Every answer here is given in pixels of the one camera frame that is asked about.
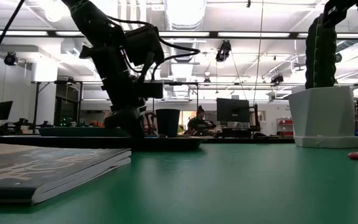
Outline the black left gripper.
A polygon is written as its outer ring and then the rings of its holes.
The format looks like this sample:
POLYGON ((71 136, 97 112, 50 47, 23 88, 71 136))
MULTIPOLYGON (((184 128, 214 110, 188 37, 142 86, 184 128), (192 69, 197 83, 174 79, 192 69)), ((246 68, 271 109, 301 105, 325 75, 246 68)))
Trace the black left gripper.
POLYGON ((143 138, 143 119, 149 98, 163 98, 163 82, 128 78, 126 81, 103 80, 101 89, 108 94, 111 114, 104 119, 106 128, 126 128, 133 138, 143 138))

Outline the dark blue plastic cup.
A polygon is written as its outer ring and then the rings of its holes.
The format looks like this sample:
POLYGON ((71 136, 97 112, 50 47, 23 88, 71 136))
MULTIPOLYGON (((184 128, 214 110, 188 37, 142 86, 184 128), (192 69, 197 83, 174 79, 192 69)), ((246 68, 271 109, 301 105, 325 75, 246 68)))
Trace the dark blue plastic cup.
POLYGON ((177 137, 180 110, 158 109, 156 110, 156 116, 158 133, 168 138, 177 137))

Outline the dark green plastic tray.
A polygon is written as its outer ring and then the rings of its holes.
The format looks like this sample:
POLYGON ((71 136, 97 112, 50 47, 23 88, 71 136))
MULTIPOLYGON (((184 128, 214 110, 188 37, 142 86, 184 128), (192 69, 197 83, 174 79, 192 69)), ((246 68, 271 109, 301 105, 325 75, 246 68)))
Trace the dark green plastic tray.
POLYGON ((0 144, 82 149, 129 148, 146 152, 194 151, 202 142, 200 138, 0 136, 0 144))

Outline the green plastic plate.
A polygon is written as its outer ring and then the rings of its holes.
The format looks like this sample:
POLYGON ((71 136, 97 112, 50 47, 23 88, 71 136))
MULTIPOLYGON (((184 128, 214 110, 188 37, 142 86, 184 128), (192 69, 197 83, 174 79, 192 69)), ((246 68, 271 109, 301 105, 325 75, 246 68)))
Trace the green plastic plate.
POLYGON ((131 135, 120 128, 95 128, 95 127, 55 127, 40 128, 41 136, 55 137, 130 137, 131 135))

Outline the person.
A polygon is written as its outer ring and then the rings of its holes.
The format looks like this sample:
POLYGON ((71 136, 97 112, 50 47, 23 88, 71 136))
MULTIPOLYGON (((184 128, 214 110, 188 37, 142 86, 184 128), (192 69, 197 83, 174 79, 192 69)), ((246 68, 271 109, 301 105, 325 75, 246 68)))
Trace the person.
POLYGON ((209 136, 211 135, 210 131, 216 127, 212 121, 204 119, 205 111, 202 106, 198 107, 196 116, 191 118, 187 124, 188 129, 185 131, 185 134, 190 134, 192 136, 209 136))

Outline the dark paperback book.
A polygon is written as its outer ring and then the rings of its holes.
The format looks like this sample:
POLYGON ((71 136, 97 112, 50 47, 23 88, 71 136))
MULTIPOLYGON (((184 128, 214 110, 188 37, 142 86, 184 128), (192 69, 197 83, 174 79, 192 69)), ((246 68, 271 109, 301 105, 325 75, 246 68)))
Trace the dark paperback book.
POLYGON ((0 144, 0 203, 33 205, 131 161, 130 149, 0 144))

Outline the shelf with red bins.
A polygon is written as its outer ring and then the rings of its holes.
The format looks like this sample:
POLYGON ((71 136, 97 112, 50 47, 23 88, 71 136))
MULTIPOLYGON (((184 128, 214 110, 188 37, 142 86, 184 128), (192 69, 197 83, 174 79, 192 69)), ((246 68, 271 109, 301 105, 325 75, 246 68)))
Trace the shelf with red bins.
POLYGON ((293 120, 291 118, 277 118, 277 135, 280 138, 293 138, 293 120))

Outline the white faceted plant pot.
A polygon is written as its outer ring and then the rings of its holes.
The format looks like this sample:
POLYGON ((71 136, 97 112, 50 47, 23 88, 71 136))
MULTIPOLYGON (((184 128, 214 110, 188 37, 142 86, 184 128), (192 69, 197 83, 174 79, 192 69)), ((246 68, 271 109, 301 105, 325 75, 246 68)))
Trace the white faceted plant pot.
POLYGON ((354 95, 348 86, 310 88, 289 96, 298 147, 347 149, 358 146, 354 95))

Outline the green artificial cactus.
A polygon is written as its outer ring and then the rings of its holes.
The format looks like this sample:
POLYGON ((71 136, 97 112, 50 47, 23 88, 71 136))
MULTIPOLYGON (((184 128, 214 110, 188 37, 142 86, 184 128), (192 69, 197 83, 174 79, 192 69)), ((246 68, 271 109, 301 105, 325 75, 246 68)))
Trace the green artificial cactus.
POLYGON ((332 87, 336 73, 336 39, 334 27, 323 26, 323 14, 310 25, 306 38, 305 88, 332 87))

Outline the black metal frame stand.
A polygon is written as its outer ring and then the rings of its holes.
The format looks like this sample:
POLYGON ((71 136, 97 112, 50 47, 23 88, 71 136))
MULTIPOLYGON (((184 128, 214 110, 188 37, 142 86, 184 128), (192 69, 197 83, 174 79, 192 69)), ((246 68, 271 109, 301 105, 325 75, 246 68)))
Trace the black metal frame stand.
POLYGON ((164 96, 161 106, 180 111, 197 111, 200 105, 198 82, 169 81, 163 83, 164 96))

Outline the tall black metal frame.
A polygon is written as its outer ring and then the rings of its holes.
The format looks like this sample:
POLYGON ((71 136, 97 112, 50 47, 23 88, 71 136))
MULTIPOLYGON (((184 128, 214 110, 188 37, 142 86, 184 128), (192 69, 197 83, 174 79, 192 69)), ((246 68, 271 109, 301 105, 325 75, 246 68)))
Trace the tall black metal frame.
POLYGON ((77 109, 76 109, 76 122, 78 123, 80 121, 80 110, 81 110, 81 104, 83 101, 83 87, 84 87, 84 81, 65 81, 65 80, 55 80, 55 81, 43 81, 43 82, 36 82, 31 81, 31 84, 36 84, 36 93, 35 93, 35 105, 34 105, 34 117, 33 117, 33 123, 32 123, 32 133, 35 134, 35 129, 37 127, 37 112, 38 112, 38 104, 39 104, 39 93, 42 92, 49 84, 53 85, 76 85, 78 84, 80 86, 79 88, 79 94, 78 94, 78 102, 77 102, 77 109))

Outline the silver ceiling air duct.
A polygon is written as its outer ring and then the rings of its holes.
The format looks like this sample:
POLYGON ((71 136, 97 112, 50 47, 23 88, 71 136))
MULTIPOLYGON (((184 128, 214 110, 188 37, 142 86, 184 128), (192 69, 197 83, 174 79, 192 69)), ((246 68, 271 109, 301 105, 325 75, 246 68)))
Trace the silver ceiling air duct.
MULTIPOLYGON (((207 0, 163 0, 165 14, 165 30, 173 31, 200 31, 204 26, 207 0)), ((195 49, 198 43, 195 39, 174 39, 185 40, 184 43, 174 43, 184 48, 195 49)), ((190 54, 190 51, 171 48, 172 55, 190 54)), ((172 59, 176 63, 188 63, 193 55, 172 59)))

